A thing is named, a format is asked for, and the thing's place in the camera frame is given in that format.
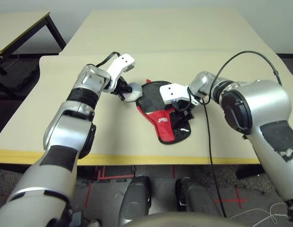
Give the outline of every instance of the wall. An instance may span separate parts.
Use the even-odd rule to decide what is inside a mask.
[[[0,0],[0,12],[49,10],[66,41],[93,9],[223,6],[237,8],[276,53],[293,53],[293,0]],[[19,53],[59,51],[46,28],[18,50]]]

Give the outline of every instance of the white cable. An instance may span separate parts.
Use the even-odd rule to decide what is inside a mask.
[[[8,69],[8,68],[10,68],[15,62],[17,62],[18,61],[18,59],[19,59],[19,54],[17,53],[17,59],[16,60],[14,60],[10,65],[8,65],[6,68],[4,68],[4,70],[6,70],[6,69]]]
[[[269,216],[267,216],[266,218],[264,218],[264,219],[258,221],[256,224],[252,225],[252,227],[255,227],[255,226],[259,225],[259,224],[262,223],[263,221],[265,221],[265,220],[271,218],[272,216],[282,216],[282,217],[287,217],[286,214],[273,214],[273,215],[269,215]]]
[[[7,67],[4,68],[4,70],[10,68],[15,62],[17,62],[19,60],[19,54],[15,51],[15,53],[17,54],[17,59],[14,60],[10,65],[8,65]]]
[[[280,205],[286,205],[286,204],[283,203],[283,202],[277,202],[277,203],[274,203],[273,205],[271,205],[271,206],[269,207],[269,214],[270,214],[270,218],[271,218],[271,221],[272,221],[272,222],[273,222],[273,219],[272,219],[273,215],[271,214],[271,209],[272,209],[273,206],[278,205],[278,204],[280,204]]]
[[[263,211],[263,212],[265,212],[265,213],[267,213],[267,214],[270,215],[270,213],[267,212],[266,210],[263,210],[263,209],[260,209],[260,208],[254,208],[254,209],[246,210],[246,211],[244,211],[244,212],[242,212],[242,213],[240,213],[240,214],[236,214],[236,215],[230,217],[229,219],[236,218],[237,216],[240,216],[240,215],[242,215],[242,214],[245,214],[245,213],[251,212],[251,211],[253,211],[253,210],[260,210],[260,211]]]
[[[271,213],[271,209],[272,209],[272,207],[275,206],[275,205],[278,205],[278,204],[286,205],[286,204],[283,203],[283,202],[277,202],[277,203],[272,204],[272,205],[269,207],[269,212],[267,212],[266,210],[260,209],[260,208],[254,208],[254,209],[246,210],[246,211],[244,211],[244,212],[242,212],[242,213],[236,214],[236,215],[230,217],[229,219],[233,219],[233,218],[235,218],[235,217],[237,217],[237,216],[240,216],[240,215],[242,215],[242,214],[245,214],[245,213],[248,213],[248,212],[251,212],[251,211],[254,211],[254,210],[260,210],[260,211],[263,211],[263,212],[269,214],[269,216],[267,216],[266,218],[264,218],[264,219],[258,221],[257,223],[255,223],[255,224],[253,225],[253,227],[259,225],[260,223],[262,223],[263,221],[265,221],[265,220],[267,220],[267,219],[269,219],[269,218],[270,218],[271,221],[276,225],[276,224],[278,223],[278,221],[277,221],[277,219],[275,218],[275,216],[287,217],[286,214],[272,214],[272,213]]]

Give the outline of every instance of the black cable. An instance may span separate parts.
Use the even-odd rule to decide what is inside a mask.
[[[116,51],[110,53],[110,55],[108,57],[106,57],[101,63],[97,64],[96,67],[98,68],[98,67],[106,64],[114,55],[117,55],[119,57],[120,53],[118,53]]]
[[[261,54],[261,53],[259,53],[259,52],[257,52],[257,51],[242,51],[242,52],[239,52],[239,53],[235,54],[233,57],[231,57],[229,60],[227,60],[226,63],[224,63],[224,65],[221,67],[221,69],[220,69],[220,70],[218,71],[218,73],[216,74],[215,79],[213,80],[213,83],[212,83],[211,88],[210,88],[210,90],[209,90],[208,101],[207,101],[206,103],[203,103],[203,104],[200,103],[200,104],[202,104],[202,105],[207,105],[207,104],[209,104],[209,102],[211,101],[212,89],[213,89],[214,84],[215,84],[215,82],[216,82],[218,76],[220,75],[221,71],[225,68],[225,66],[226,66],[226,65],[227,65],[232,59],[234,59],[235,57],[237,57],[237,56],[239,56],[240,54],[243,54],[243,53],[254,53],[254,54],[256,54],[256,55],[262,57],[262,58],[263,58],[263,59],[264,59],[269,65],[270,65],[270,67],[273,69],[273,73],[274,73],[274,75],[276,76],[278,83],[282,86],[282,83],[281,83],[281,80],[280,80],[280,77],[279,77],[279,73],[278,73],[278,71],[275,69],[274,65],[271,63],[271,61],[270,61],[267,57],[265,57],[263,54]]]
[[[191,105],[191,102],[192,102],[192,97],[190,96],[190,89],[189,89],[189,87],[188,87],[188,89],[187,89],[187,91],[188,91],[188,94],[189,94],[189,103],[187,104],[187,106],[186,107],[184,107],[184,108],[182,108],[182,109],[179,109],[177,106],[174,106],[175,107],[175,109],[177,110],[177,111],[180,111],[180,112],[183,112],[183,111],[186,111],[189,107],[190,107],[190,105]]]
[[[221,199],[221,194],[220,194],[220,191],[219,191],[219,187],[218,187],[218,183],[217,183],[217,178],[216,178],[216,174],[215,174],[215,170],[214,170],[214,165],[213,165],[212,149],[211,149],[211,133],[210,133],[210,130],[209,130],[209,122],[208,122],[207,108],[205,107],[205,105],[203,105],[203,106],[204,106],[205,116],[207,118],[208,149],[209,149],[209,159],[211,161],[212,174],[213,174],[213,178],[214,178],[214,182],[215,182],[215,186],[216,186],[218,198],[219,198],[219,201],[220,201],[221,210],[222,210],[223,216],[226,218],[227,216],[226,216],[226,212],[225,212],[225,209],[224,209],[224,205],[223,205],[223,202],[222,202],[222,199]]]

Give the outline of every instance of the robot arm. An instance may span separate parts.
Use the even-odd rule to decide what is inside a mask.
[[[204,71],[188,89],[171,84],[162,86],[160,93],[166,104],[188,100],[191,95],[201,105],[203,97],[211,96],[223,109],[227,123],[251,142],[265,172],[288,205],[288,217],[293,221],[293,130],[288,124],[292,109],[288,93],[270,80],[249,84],[225,78],[218,78],[211,90],[214,78]]]
[[[102,92],[120,96],[131,92],[121,74],[134,64],[134,59],[124,54],[115,59],[108,71],[91,64],[82,69],[44,134],[44,155],[24,173],[0,209],[1,227],[69,226],[72,215],[69,202],[74,191],[77,160],[91,149],[97,101]]]

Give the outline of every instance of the yellow table edge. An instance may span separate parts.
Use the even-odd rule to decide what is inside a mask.
[[[34,27],[35,25],[37,25],[39,22],[41,22],[43,19],[45,19],[48,15],[50,14],[50,12],[48,11],[42,18],[40,18],[38,21],[36,21],[34,24],[32,24],[29,28],[26,29],[26,31],[24,31],[22,34],[20,34],[18,37],[16,37],[11,43],[9,43],[9,45],[7,45],[6,47],[4,47],[2,50],[0,50],[0,54],[3,53],[8,47],[10,47],[14,42],[16,42],[16,40],[18,40],[19,38],[21,38],[24,34],[26,34],[32,27]]]
[[[0,149],[0,163],[33,164],[43,152]],[[214,157],[214,164],[258,164],[257,158]],[[78,161],[81,166],[97,165],[180,165],[210,164],[209,157],[184,156],[142,156],[89,154]]]

